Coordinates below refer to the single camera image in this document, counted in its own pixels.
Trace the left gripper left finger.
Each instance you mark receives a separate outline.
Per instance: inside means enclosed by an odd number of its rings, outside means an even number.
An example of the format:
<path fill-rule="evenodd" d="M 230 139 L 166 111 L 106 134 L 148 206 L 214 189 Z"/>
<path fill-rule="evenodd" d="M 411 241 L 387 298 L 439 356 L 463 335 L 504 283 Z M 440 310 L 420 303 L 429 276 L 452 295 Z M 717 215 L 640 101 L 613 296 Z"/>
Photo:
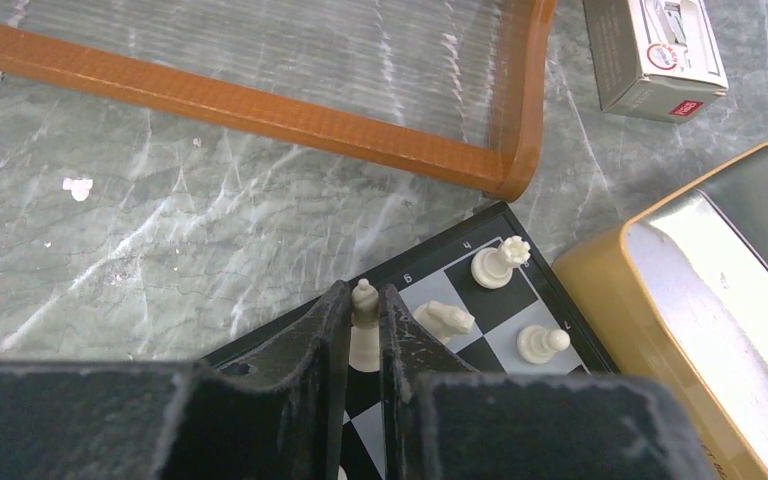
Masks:
<path fill-rule="evenodd" d="M 0 361 L 0 479 L 334 479 L 350 289 L 242 356 Z"/>

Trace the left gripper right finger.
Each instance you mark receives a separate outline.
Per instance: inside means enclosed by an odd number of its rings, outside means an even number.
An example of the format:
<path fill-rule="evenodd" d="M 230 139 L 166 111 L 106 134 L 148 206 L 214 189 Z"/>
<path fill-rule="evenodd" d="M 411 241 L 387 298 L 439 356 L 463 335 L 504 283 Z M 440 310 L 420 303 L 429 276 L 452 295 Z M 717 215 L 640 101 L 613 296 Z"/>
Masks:
<path fill-rule="evenodd" d="M 710 479 L 683 407 L 622 374 L 481 373 L 380 292 L 389 479 Z"/>

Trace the white bishop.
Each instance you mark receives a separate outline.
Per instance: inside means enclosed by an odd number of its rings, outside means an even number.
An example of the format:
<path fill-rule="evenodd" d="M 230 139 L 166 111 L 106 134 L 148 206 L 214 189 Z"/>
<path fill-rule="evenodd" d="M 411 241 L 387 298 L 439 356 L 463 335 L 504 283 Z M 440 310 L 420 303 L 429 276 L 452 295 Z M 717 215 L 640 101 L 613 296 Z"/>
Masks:
<path fill-rule="evenodd" d="M 349 365 L 363 373 L 380 370 L 379 293 L 365 278 L 351 292 Z"/>

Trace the white chess pawn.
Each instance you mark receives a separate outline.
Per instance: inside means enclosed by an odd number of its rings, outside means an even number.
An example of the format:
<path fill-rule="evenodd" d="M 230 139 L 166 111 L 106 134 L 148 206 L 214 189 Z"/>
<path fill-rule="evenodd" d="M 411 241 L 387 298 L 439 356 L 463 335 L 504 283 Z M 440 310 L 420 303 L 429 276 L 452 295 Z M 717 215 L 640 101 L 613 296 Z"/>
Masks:
<path fill-rule="evenodd" d="M 521 358 L 532 364 L 545 364 L 553 356 L 571 345 L 569 334 L 563 329 L 548 329 L 540 325 L 523 328 L 516 338 Z"/>

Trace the white chess rook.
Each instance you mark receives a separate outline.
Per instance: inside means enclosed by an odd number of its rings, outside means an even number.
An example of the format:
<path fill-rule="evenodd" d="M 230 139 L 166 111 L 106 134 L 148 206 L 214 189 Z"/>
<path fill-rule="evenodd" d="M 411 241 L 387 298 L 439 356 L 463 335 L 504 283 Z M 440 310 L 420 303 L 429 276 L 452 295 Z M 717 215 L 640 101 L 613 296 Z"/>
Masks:
<path fill-rule="evenodd" d="M 506 286 L 513 271 L 531 257 L 531 245 L 520 236 L 511 236 L 498 247 L 487 247 L 476 253 L 470 268 L 473 279 L 487 289 Z"/>

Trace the white knight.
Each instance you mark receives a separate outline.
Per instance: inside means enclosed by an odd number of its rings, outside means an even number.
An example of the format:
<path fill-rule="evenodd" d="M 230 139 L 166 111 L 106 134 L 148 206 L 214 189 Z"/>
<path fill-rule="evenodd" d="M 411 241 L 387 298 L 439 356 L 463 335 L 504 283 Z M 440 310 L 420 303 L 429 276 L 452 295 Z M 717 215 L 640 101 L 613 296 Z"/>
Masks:
<path fill-rule="evenodd" d="M 444 345 L 456 335 L 469 334 L 475 324 L 475 317 L 466 310 L 435 300 L 415 309 L 413 318 Z"/>

